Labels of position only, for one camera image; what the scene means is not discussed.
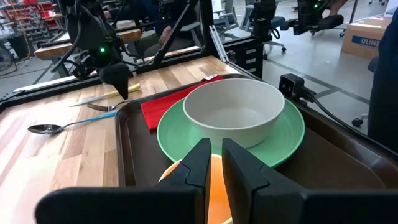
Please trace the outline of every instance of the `concrete floor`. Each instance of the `concrete floor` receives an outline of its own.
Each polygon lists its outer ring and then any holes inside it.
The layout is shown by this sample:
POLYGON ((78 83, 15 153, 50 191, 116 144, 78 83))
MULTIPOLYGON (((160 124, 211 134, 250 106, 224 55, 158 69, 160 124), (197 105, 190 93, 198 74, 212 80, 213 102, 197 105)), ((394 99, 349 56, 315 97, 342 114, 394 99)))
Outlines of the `concrete floor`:
MULTIPOLYGON (((238 23, 241 23, 245 12, 244 0, 233 1, 238 23)), ((297 13, 292 11, 292 6, 296 5, 297 1, 283 1, 278 5, 276 15, 286 19, 296 18, 297 13)), ((344 16, 345 22, 349 21, 352 8, 353 1, 348 1, 340 9, 339 13, 344 16)), ((385 9, 386 6, 381 6, 378 2, 369 5, 368 0, 359 0, 354 19, 381 15, 385 9)), ((263 77, 265 81, 277 86, 282 74, 300 75, 305 79, 305 85, 318 93, 318 99, 327 109, 351 124, 352 119, 368 112, 373 74, 367 70, 368 59, 341 52, 343 39, 339 37, 340 32, 337 29, 326 30, 316 33, 315 36, 309 33, 294 36, 292 30, 281 32, 280 39, 274 41, 285 44, 287 51, 282 54, 278 46, 274 46, 272 50, 269 46, 266 47, 269 59, 263 61, 263 77)), ((250 35, 239 28, 228 33, 236 37, 250 35)), ((22 86, 59 78, 49 72, 51 66, 50 61, 33 58, 18 65, 16 72, 2 75, 14 67, 0 72, 0 95, 22 86)), ((316 105, 310 104, 310 107, 319 111, 316 105)), ((360 130, 367 132, 366 121, 360 130)))

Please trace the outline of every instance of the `red napkin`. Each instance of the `red napkin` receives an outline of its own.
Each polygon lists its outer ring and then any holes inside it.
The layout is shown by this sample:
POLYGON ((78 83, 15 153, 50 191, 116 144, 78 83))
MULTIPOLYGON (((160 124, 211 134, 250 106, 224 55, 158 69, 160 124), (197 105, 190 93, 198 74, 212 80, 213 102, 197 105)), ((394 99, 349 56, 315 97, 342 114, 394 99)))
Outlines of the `red napkin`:
POLYGON ((173 106, 177 101, 186 97, 190 92, 194 89, 202 86, 206 83, 217 81, 223 79, 222 76, 217 75, 211 80, 203 81, 197 85, 191 86, 185 90, 178 91, 176 93, 170 94, 168 96, 164 96, 158 98, 156 100, 147 101, 141 104, 142 114, 144 115, 145 122, 148 125, 149 131, 155 131, 157 129, 157 125, 159 124, 160 119, 163 114, 173 106))

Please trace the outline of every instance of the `green plate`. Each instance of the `green plate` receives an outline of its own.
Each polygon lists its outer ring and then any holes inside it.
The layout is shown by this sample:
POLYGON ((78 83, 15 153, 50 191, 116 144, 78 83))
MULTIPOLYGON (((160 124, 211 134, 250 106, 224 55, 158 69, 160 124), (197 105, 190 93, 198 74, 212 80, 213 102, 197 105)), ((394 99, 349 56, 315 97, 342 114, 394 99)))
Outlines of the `green plate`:
MULTIPOLYGON (((163 115, 157 128, 160 148, 173 162, 184 158, 202 136, 185 116, 184 99, 176 102, 163 115)), ((304 137, 304 120, 299 110, 286 100, 270 135, 259 144, 247 148, 270 167, 276 167, 288 159, 299 147, 304 137)), ((212 153, 221 155, 221 148, 212 146, 212 153)))

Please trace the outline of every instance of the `white bowl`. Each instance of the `white bowl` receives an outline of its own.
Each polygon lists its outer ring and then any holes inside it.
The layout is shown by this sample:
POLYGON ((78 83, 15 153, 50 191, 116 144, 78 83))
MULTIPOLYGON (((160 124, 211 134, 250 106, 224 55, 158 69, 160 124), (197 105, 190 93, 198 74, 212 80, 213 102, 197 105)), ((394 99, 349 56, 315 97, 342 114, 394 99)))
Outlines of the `white bowl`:
POLYGON ((267 137, 284 106, 284 96, 272 85, 230 78, 193 90, 183 110, 212 145, 221 147, 223 138, 231 138, 248 148, 267 137))

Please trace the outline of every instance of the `knife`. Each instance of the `knife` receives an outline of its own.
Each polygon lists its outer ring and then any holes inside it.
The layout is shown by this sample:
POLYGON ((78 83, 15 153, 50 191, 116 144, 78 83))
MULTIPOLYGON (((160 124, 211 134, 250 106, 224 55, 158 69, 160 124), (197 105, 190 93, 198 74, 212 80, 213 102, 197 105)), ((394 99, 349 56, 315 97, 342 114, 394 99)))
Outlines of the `knife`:
MULTIPOLYGON (((129 93, 132 92, 132 91, 136 91, 139 88, 140 88, 139 83, 135 84, 133 86, 130 86, 129 87, 129 93)), ((86 103, 91 103, 91 102, 94 102, 94 101, 102 100, 102 99, 105 99, 107 97, 112 97, 112 96, 117 96, 117 95, 119 95, 119 92, 112 91, 112 92, 109 92, 109 93, 105 93, 102 96, 96 96, 96 97, 90 98, 88 100, 82 100, 80 102, 75 103, 74 105, 70 105, 69 107, 83 105, 83 104, 86 104, 86 103)))

